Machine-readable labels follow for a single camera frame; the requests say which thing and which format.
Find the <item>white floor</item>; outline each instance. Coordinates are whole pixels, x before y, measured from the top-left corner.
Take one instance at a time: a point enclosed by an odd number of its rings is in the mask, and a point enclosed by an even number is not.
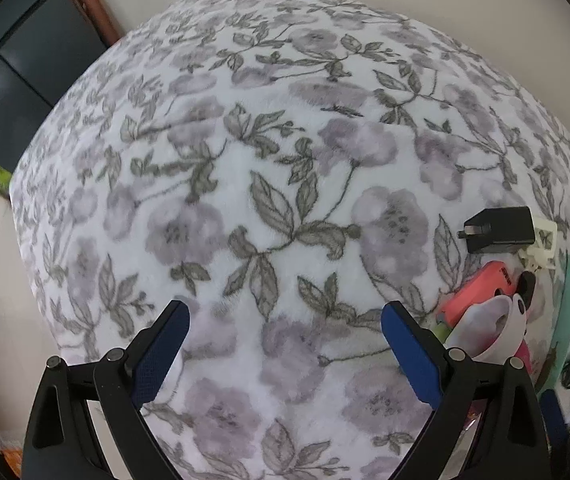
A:
[[[9,207],[0,223],[0,435],[23,442],[31,405],[47,358],[58,353],[40,317],[20,259]],[[94,416],[112,472],[129,478],[105,421]]]

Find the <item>metal screw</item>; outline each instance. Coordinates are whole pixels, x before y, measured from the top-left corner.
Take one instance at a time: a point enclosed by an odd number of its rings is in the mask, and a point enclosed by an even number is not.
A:
[[[49,359],[47,359],[47,368],[53,370],[54,368],[58,368],[60,366],[60,357],[57,355],[52,355]]]
[[[514,368],[516,368],[516,370],[520,370],[523,366],[525,366],[523,364],[523,361],[521,361],[519,358],[517,357],[512,357],[510,359],[510,365],[513,366]]]
[[[109,352],[107,352],[107,361],[114,362],[120,361],[125,355],[125,351],[122,348],[112,348]]]
[[[449,351],[449,357],[451,357],[454,361],[464,361],[465,352],[463,352],[460,348],[452,348]]]

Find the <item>blue gripper pad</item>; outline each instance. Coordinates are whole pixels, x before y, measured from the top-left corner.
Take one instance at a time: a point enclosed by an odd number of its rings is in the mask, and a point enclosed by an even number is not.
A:
[[[543,414],[545,429],[552,447],[560,447],[569,437],[569,432],[562,416],[562,410],[558,404],[558,397],[553,390],[545,390],[540,394],[540,412]]]
[[[156,398],[190,329],[190,311],[187,305],[180,301],[176,301],[175,305],[171,316],[134,370],[130,398],[137,410]]]
[[[407,316],[414,323],[415,330],[423,330],[409,314]],[[388,303],[383,307],[380,327],[416,397],[428,403],[431,409],[436,411],[442,398],[438,368],[416,339],[412,329],[396,312],[393,304]]]

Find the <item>pink object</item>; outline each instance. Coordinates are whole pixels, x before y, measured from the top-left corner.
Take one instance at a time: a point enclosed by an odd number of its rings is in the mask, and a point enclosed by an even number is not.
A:
[[[525,368],[527,369],[527,373],[529,375],[531,375],[531,359],[529,357],[529,347],[527,347],[527,343],[525,343],[524,339],[523,339],[523,342],[518,347],[518,350],[516,350],[514,357],[517,357],[521,361],[523,361],[523,364],[525,365]]]

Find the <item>floral blanket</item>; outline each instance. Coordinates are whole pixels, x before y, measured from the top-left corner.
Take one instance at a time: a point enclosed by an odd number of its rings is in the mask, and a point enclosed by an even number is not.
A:
[[[63,358],[125,347],[171,298],[192,326],[142,413],[185,478],[386,479],[430,410],[380,333],[424,326],[481,265],[455,236],[526,204],[570,253],[570,134],[446,34],[351,0],[181,0],[69,90],[12,180]]]

